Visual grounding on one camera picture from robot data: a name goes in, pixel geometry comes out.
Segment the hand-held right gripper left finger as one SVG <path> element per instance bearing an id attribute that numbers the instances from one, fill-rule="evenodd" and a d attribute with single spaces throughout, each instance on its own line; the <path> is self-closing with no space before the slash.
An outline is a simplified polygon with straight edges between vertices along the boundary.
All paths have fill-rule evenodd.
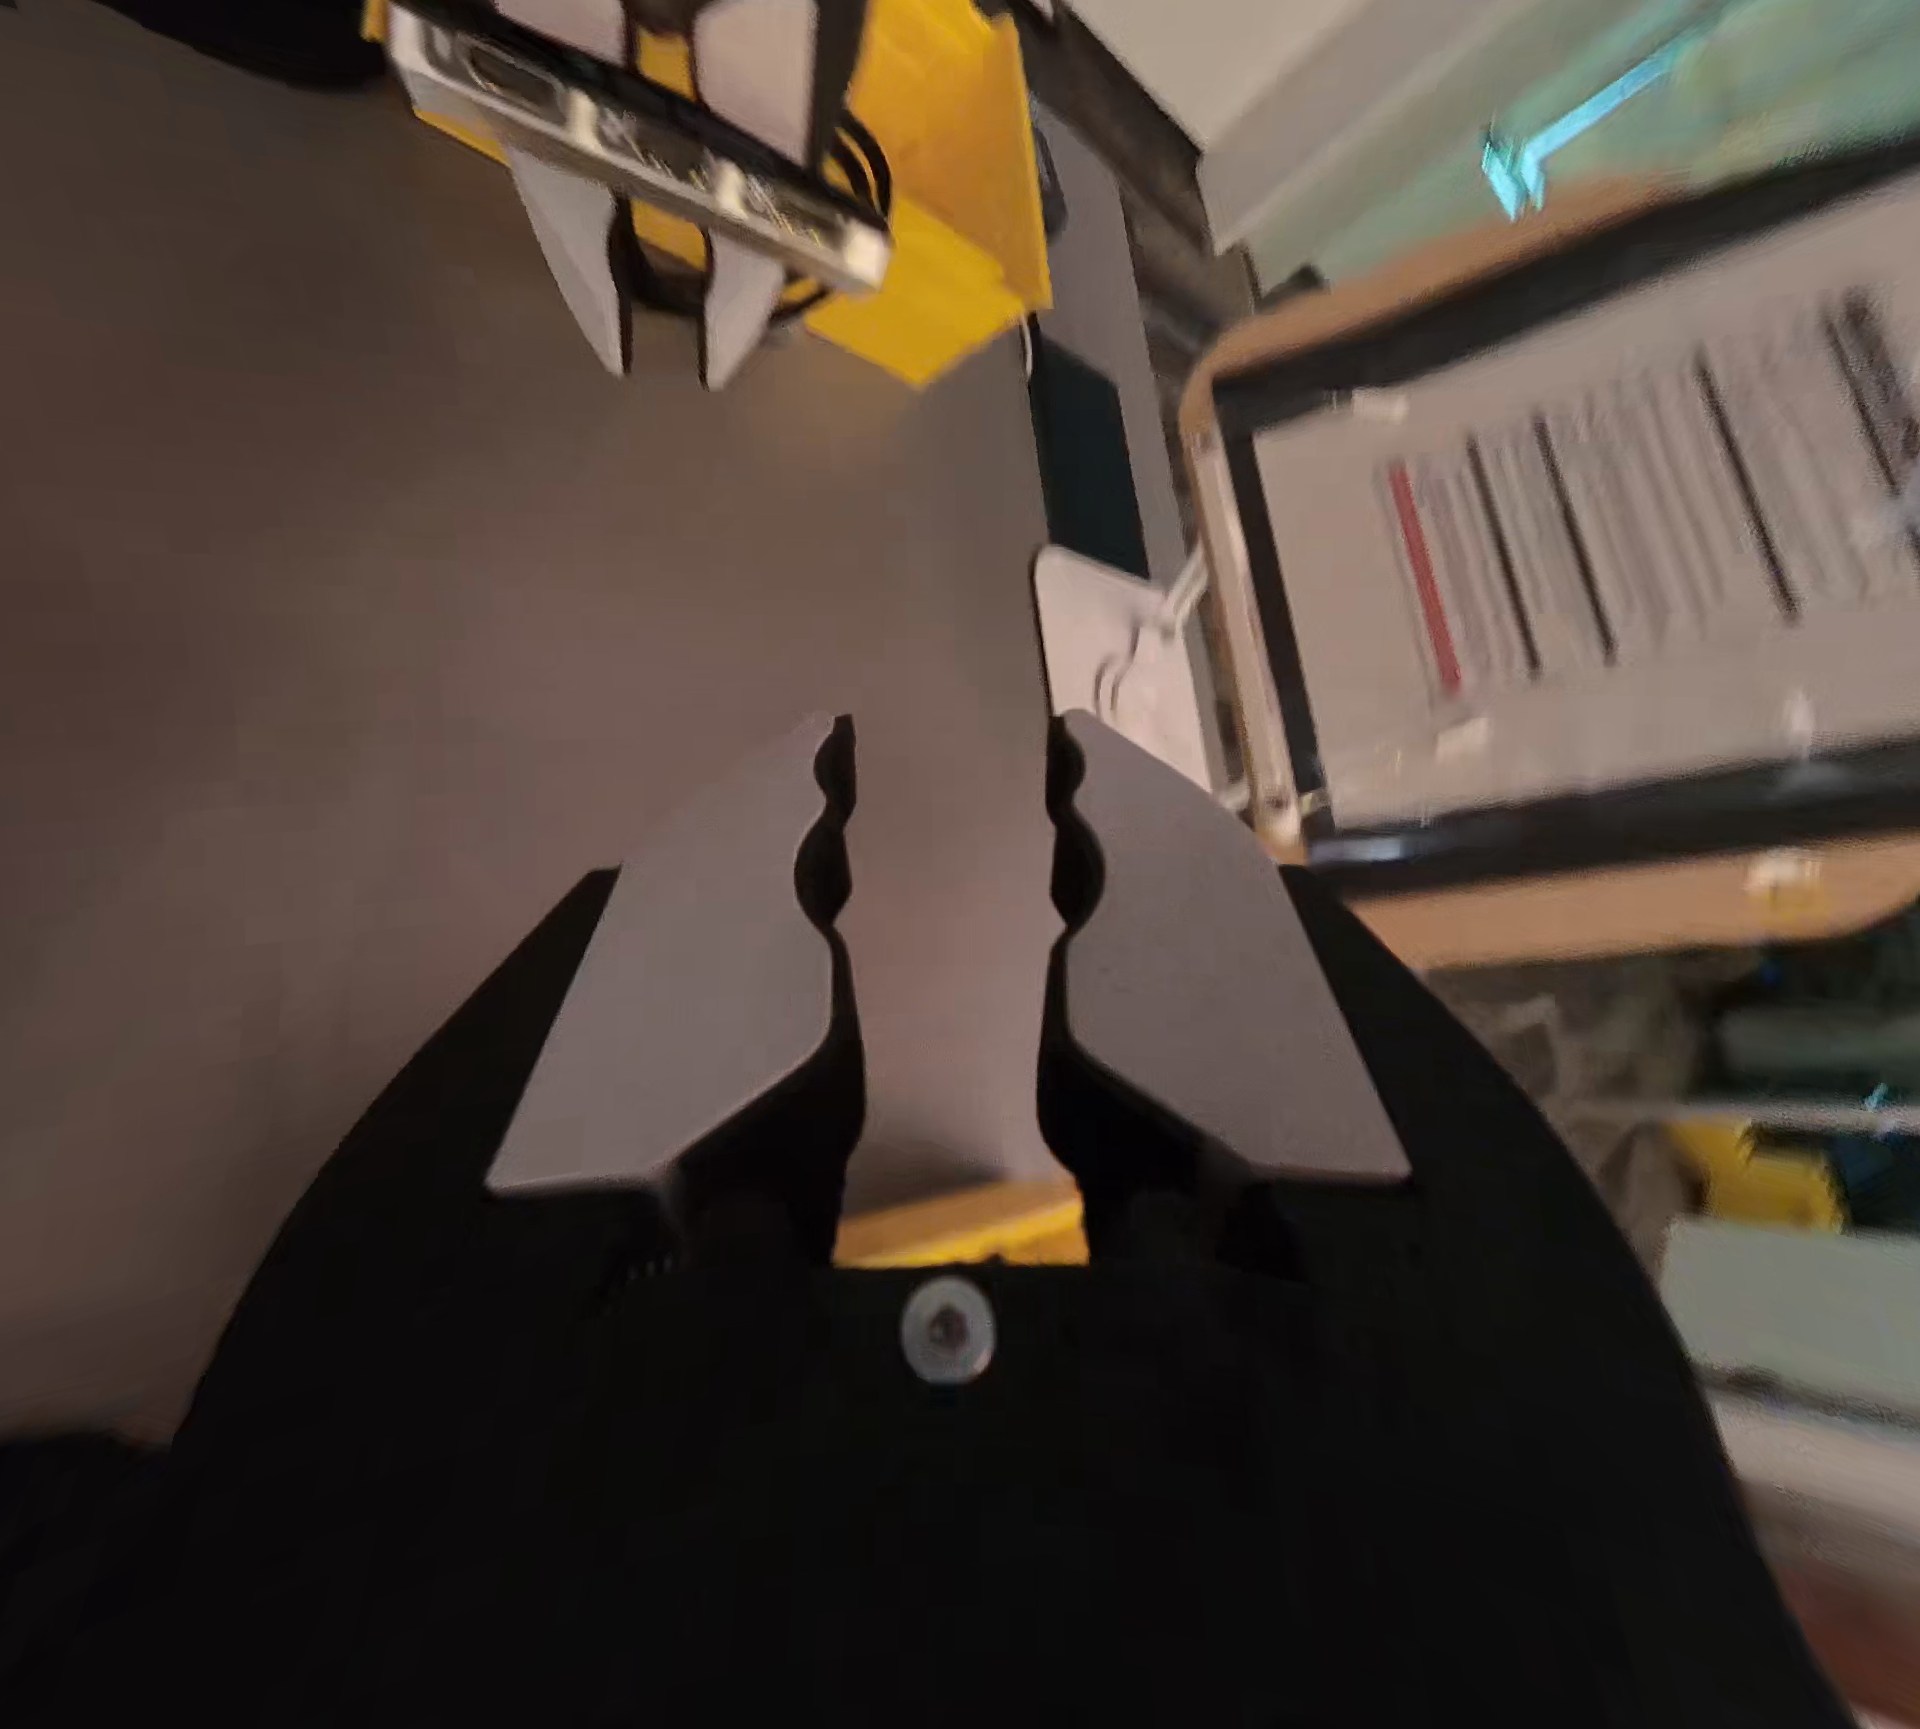
<path id="1" fill-rule="evenodd" d="M 487 1172 L 490 1195 L 767 1190 L 844 1213 L 866 1114 L 849 714 L 808 714 L 623 858 Z"/>

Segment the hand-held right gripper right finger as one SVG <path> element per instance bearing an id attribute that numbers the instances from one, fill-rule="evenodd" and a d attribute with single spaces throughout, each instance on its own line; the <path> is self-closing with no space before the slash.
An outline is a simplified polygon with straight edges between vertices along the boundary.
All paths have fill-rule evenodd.
<path id="1" fill-rule="evenodd" d="M 1282 868 L 1090 710 L 1053 719 L 1039 1114 L 1088 1241 L 1141 1203 L 1204 1237 L 1263 1189 L 1404 1190 L 1413 1164 Z"/>

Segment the black hdmi switch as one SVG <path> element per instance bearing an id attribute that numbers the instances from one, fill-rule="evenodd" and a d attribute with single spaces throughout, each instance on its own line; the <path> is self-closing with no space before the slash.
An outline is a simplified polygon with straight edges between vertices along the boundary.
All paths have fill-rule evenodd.
<path id="1" fill-rule="evenodd" d="M 387 0 L 413 104 L 840 293 L 891 272 L 887 216 L 684 93 L 470 0 Z"/>

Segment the yellow plastic bin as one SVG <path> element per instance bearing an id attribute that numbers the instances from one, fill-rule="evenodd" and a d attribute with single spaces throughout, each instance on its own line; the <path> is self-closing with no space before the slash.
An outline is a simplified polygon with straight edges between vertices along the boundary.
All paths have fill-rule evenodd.
<path id="1" fill-rule="evenodd" d="M 363 2 L 385 43 L 387 0 Z M 777 315 L 925 389 L 1053 304 L 1043 161 L 1010 11 L 983 0 L 868 0 L 828 179 L 872 194 L 893 231 L 874 293 L 791 278 Z M 635 203 L 631 296 L 644 319 L 700 325 L 709 235 Z"/>
<path id="2" fill-rule="evenodd" d="M 1090 1260 L 1085 1203 L 1066 1178 L 949 1190 L 843 1218 L 833 1260 L 852 1270 L 1082 1266 Z"/>

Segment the white stand base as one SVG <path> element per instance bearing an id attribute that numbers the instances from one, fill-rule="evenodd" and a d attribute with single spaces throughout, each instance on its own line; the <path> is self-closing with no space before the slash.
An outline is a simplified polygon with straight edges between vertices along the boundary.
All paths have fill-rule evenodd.
<path id="1" fill-rule="evenodd" d="M 1212 573 L 1194 546 L 1159 584 L 1060 543 L 1030 590 L 1054 714 L 1085 710 L 1212 796 L 1229 789 L 1198 611 Z"/>

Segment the dark pad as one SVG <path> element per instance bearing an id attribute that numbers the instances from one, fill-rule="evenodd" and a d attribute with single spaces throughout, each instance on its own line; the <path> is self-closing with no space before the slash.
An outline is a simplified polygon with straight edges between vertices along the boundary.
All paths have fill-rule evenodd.
<path id="1" fill-rule="evenodd" d="M 1149 579 L 1141 494 L 1115 380 L 1036 319 L 1024 323 L 1021 337 L 1049 541 Z"/>

